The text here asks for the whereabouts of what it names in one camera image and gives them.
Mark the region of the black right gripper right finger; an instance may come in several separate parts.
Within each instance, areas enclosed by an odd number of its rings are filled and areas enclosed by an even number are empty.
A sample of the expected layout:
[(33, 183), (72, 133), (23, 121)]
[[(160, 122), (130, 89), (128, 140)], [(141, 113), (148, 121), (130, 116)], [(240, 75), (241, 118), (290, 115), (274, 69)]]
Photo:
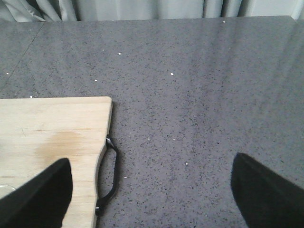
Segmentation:
[(304, 226), (304, 190), (245, 153), (233, 160), (231, 190), (249, 228)]

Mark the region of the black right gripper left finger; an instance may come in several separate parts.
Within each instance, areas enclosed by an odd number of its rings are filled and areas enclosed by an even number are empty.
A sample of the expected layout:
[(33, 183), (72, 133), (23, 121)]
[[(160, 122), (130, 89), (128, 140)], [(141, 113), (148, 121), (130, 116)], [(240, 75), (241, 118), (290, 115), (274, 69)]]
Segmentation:
[(62, 158), (0, 199), (2, 228), (60, 228), (73, 192), (70, 161)]

